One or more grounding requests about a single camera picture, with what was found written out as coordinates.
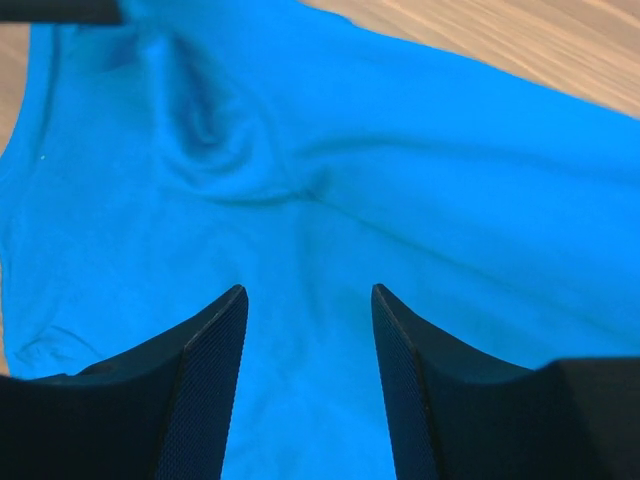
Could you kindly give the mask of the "blue t shirt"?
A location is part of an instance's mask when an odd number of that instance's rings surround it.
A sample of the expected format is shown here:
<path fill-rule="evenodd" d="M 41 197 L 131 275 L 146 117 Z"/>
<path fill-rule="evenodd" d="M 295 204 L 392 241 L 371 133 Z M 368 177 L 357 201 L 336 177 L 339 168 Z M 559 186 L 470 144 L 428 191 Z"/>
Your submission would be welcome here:
<path fill-rule="evenodd" d="M 235 284 L 227 479 L 393 475 L 382 283 L 525 366 L 639 350 L 639 123 L 297 1 L 36 25 L 1 159 L 10 372 L 81 369 Z"/>

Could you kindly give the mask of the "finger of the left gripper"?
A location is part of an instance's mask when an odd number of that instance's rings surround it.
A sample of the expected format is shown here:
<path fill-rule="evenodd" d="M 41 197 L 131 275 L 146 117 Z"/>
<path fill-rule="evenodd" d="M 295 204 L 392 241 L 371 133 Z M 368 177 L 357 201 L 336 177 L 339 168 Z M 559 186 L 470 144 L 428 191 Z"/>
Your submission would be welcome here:
<path fill-rule="evenodd" d="M 2 23 L 121 24 L 114 0 L 1 0 Z"/>

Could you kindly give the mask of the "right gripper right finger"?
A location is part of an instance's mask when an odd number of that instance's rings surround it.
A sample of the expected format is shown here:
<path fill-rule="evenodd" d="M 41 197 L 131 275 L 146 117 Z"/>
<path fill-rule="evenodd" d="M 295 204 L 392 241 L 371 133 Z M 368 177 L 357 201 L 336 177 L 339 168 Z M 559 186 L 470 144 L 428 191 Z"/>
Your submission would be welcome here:
<path fill-rule="evenodd" d="M 639 361 L 510 364 L 420 318 L 383 285 L 372 322 L 400 479 L 635 479 Z"/>

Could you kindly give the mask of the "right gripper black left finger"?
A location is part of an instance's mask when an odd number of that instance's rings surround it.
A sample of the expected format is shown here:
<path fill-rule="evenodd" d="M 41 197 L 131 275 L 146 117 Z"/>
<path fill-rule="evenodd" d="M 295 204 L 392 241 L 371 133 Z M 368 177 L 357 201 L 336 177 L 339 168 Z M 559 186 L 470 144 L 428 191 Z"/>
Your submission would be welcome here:
<path fill-rule="evenodd" d="M 75 375 L 3 377 L 2 477 L 219 478 L 247 317 L 247 293 L 234 286 Z"/>

